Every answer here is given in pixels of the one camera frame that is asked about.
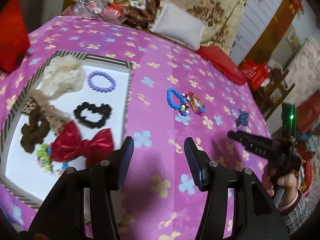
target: white pillow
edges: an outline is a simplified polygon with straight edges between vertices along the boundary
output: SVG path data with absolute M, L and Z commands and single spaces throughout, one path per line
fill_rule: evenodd
M 204 28 L 201 20 L 166 1 L 150 31 L 197 50 Z

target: red bow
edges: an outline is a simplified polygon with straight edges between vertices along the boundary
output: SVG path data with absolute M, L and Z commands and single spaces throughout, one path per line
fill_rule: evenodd
M 64 126 L 63 132 L 52 143 L 50 158 L 56 162 L 67 162 L 82 155 L 87 158 L 87 168 L 91 168 L 98 162 L 108 159 L 113 149 L 110 129 L 99 131 L 92 140 L 82 141 L 78 127 L 71 121 Z

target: human hand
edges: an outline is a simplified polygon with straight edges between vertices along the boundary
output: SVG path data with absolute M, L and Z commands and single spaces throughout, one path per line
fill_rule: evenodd
M 272 169 L 269 164 L 267 164 L 263 169 L 263 175 L 261 183 L 268 192 L 269 196 L 272 197 L 274 195 L 273 184 L 270 180 L 271 176 L 276 174 L 276 169 Z M 280 205 L 286 206 L 291 203 L 296 197 L 298 191 L 296 190 L 297 179 L 296 177 L 290 173 L 285 176 L 282 176 L 278 179 L 278 185 L 285 188 L 284 195 L 281 199 Z

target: pink bedsheet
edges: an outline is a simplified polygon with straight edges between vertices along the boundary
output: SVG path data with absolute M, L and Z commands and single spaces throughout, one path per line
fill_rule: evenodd
M 194 239 L 206 193 L 193 184 L 183 141 L 227 168 L 250 167 L 261 178 L 266 161 L 227 139 L 239 109 L 250 114 L 246 131 L 270 136 L 247 85 L 237 86 L 194 52 L 144 32 L 78 17 L 56 17 L 29 35 L 32 54 L 11 75 L 0 73 L 0 123 L 27 81 L 56 50 L 107 55 L 134 63 L 126 134 L 135 150 L 123 186 L 126 216 L 122 238 Z M 206 106 L 203 116 L 182 117 L 166 101 L 166 91 L 194 92 Z M 225 236 L 232 227 L 232 190 Z M 0 206 L 24 229 L 36 214 L 2 185 Z

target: sleeve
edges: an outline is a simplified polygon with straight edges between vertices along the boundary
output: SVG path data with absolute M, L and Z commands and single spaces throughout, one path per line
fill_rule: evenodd
M 299 229 L 311 215 L 311 210 L 307 206 L 304 195 L 300 191 L 298 191 L 298 194 L 295 203 L 280 213 L 289 235 Z

